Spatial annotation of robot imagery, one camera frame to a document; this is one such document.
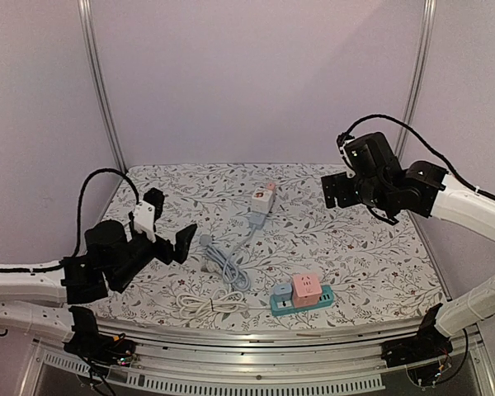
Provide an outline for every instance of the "gray cable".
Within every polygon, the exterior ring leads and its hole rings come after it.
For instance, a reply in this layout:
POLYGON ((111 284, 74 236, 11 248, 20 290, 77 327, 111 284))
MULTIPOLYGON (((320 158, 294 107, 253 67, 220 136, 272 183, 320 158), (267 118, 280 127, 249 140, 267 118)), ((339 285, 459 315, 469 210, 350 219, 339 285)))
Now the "gray cable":
POLYGON ((253 234, 256 229, 257 228, 252 224, 249 235, 237 244, 228 256, 226 256, 224 252, 213 244, 213 239, 210 235, 204 234, 200 237, 200 244, 205 247, 205 254, 213 262, 218 264, 224 283, 226 285, 231 285, 237 291, 249 290, 251 288, 251 280, 245 270, 241 269, 238 264, 231 261, 231 257, 237 250, 239 250, 239 248, 253 238, 253 234))

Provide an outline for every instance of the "table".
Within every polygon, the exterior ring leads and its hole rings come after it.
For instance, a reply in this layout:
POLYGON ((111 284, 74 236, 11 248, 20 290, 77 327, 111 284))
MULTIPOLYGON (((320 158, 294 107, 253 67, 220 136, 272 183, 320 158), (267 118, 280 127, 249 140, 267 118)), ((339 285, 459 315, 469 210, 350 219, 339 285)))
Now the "table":
MULTIPOLYGON (((414 224, 402 213, 390 226, 363 205, 327 210, 320 178, 342 172, 338 165, 184 164, 132 167, 128 175, 141 194, 156 187, 166 195, 158 234, 174 234, 191 223, 198 230, 189 258, 166 266, 152 261, 123 294, 89 304, 98 317, 132 323, 184 326, 234 332, 335 328, 395 321, 423 315, 445 300, 414 224), (224 287, 205 269, 199 244, 210 233, 226 251, 248 235, 249 197, 257 186, 277 185, 276 202, 265 227, 235 255, 252 279, 246 313, 217 313, 206 320, 180 319, 176 296, 210 296, 224 287), (314 272, 336 296, 330 309, 274 318, 268 306, 273 285, 298 273, 314 272)), ((134 196, 122 183, 104 219, 128 223, 134 196)))

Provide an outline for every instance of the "blue power strip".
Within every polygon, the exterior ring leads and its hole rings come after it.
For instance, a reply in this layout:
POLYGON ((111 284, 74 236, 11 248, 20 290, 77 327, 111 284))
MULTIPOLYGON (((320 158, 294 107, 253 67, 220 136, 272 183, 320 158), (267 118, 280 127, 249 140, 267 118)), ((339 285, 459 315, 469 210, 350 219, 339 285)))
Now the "blue power strip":
POLYGON ((273 316, 283 316, 297 314, 298 312, 310 311, 312 309, 327 308, 333 304, 332 288, 328 285, 321 286, 323 293, 319 297, 319 302, 316 305, 309 307, 296 308, 291 300, 277 302, 275 296, 270 297, 271 314, 273 316))

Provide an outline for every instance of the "vent grill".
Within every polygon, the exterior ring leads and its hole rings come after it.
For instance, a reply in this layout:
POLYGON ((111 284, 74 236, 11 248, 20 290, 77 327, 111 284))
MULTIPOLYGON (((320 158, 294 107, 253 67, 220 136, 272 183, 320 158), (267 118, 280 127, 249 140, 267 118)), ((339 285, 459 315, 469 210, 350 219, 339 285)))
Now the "vent grill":
MULTIPOLYGON (((78 358, 45 351, 44 362, 74 374, 87 375, 89 367, 78 358)), ((165 379, 156 375, 128 372, 126 383, 118 385, 145 389, 158 394, 173 396, 343 396, 364 394, 385 389, 381 375, 369 375, 348 380, 316 384, 286 385, 234 385, 196 384, 177 379, 165 379)))

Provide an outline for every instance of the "lavender wall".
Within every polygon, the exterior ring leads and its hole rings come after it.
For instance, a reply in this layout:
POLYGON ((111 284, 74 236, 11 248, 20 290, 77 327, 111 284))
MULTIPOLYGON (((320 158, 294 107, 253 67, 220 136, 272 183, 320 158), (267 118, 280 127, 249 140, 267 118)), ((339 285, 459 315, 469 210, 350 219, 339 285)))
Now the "lavender wall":
MULTIPOLYGON (((0 262, 73 250, 79 188, 113 166, 75 0, 0 0, 0 262)), ((88 191, 86 225, 116 181, 88 191)), ((14 394, 28 337, 0 341, 0 396, 14 394)))
MULTIPOLYGON (((495 192, 495 0, 438 2, 414 126, 464 177, 495 192)), ((410 139, 405 165, 419 158, 431 159, 410 139)), ((495 272, 495 243, 438 220, 422 226, 454 296, 495 272)), ((495 317, 481 328, 495 368, 495 317)))
POLYGON ((403 114, 423 3, 116 0, 92 10, 130 165, 333 163, 332 142, 356 118, 403 114))

